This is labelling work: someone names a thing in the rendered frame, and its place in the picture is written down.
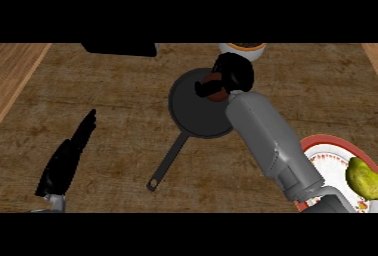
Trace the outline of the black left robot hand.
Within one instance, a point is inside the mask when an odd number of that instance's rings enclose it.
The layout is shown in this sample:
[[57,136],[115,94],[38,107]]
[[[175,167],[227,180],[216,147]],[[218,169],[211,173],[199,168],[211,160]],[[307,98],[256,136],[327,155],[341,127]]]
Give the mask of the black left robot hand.
[[76,131],[69,139],[58,145],[47,162],[39,178],[35,195],[63,195],[70,186],[79,156],[85,148],[91,132],[95,128],[95,110],[84,117]]

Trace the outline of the white cup with brown contents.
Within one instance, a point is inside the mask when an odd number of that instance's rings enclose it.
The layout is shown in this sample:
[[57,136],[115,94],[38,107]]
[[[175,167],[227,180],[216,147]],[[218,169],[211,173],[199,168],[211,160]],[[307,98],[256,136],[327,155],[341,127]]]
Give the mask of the white cup with brown contents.
[[234,53],[240,55],[243,58],[246,58],[249,61],[255,61],[264,52],[265,46],[265,43],[261,43],[255,47],[242,47],[233,43],[219,43],[218,49],[221,53]]

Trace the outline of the black appliance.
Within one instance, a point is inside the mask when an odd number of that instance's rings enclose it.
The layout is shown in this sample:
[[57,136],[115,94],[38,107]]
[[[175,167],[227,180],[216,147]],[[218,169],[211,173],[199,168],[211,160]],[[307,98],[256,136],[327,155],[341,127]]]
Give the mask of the black appliance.
[[126,55],[126,56],[156,56],[156,46],[153,43],[82,43],[84,49],[89,53]]

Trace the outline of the dark grey frying pan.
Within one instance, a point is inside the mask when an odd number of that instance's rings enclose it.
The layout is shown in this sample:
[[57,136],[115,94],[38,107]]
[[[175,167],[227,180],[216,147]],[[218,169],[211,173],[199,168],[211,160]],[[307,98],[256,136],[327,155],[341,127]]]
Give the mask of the dark grey frying pan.
[[171,86],[168,110],[171,119],[180,129],[180,134],[146,183],[149,191],[154,191],[162,181],[187,138],[218,138],[233,130],[225,117],[227,102],[211,102],[194,93],[194,82],[206,77],[209,71],[209,68],[197,68],[187,71]]

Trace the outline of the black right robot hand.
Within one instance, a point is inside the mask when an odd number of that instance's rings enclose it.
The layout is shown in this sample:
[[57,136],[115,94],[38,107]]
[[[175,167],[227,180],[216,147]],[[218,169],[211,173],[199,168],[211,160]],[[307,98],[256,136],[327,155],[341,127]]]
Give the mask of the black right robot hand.
[[[218,55],[211,73],[221,74],[219,85],[227,94],[231,91],[247,92],[253,84],[253,69],[250,61],[240,55],[225,52]],[[194,82],[194,93],[203,98],[211,94],[211,89],[202,86],[202,82]]]

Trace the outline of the red rimmed white plate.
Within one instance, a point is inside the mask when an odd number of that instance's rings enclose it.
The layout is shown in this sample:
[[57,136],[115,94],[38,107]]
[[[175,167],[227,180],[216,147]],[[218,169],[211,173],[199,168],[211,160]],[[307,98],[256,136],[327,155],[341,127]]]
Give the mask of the red rimmed white plate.
[[318,171],[324,185],[341,193],[355,213],[378,213],[378,200],[366,200],[360,197],[346,185],[345,170],[348,161],[357,157],[378,173],[378,165],[367,154],[339,137],[317,134],[301,140],[301,148],[305,157]]

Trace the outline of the brown cupcake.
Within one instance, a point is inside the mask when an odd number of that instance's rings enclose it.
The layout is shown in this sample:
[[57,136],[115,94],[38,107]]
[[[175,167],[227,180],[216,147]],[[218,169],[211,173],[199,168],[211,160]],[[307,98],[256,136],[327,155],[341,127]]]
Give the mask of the brown cupcake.
[[202,81],[202,86],[211,89],[211,94],[206,96],[211,102],[222,102],[228,97],[225,89],[219,85],[219,81],[221,74],[218,72],[209,73]]

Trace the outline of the green pear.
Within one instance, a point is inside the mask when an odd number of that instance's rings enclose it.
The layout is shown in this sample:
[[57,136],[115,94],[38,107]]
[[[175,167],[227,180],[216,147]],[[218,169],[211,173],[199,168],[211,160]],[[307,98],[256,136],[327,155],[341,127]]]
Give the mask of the green pear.
[[357,157],[348,161],[345,181],[360,197],[366,200],[378,200],[378,173]]

